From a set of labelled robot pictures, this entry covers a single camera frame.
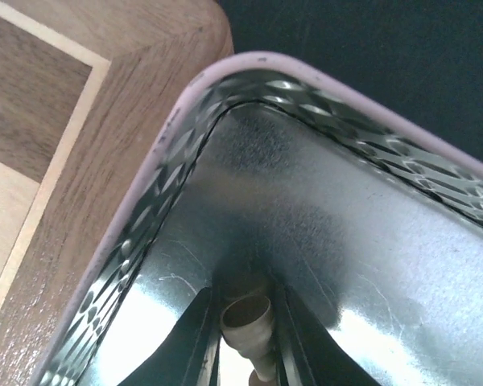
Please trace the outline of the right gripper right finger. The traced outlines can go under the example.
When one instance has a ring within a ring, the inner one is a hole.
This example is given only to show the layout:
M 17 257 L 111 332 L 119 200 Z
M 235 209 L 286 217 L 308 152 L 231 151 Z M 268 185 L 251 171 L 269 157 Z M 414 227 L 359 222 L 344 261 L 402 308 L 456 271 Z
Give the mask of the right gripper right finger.
M 272 306 L 278 385 L 378 384 L 340 348 L 293 289 L 277 284 Z

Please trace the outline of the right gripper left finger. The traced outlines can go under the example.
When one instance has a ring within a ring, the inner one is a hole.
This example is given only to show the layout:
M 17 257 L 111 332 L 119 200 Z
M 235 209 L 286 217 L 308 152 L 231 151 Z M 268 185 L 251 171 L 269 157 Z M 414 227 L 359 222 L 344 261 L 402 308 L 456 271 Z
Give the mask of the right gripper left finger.
M 220 383 L 219 303 L 203 288 L 170 334 L 120 384 L 131 386 L 218 385 Z

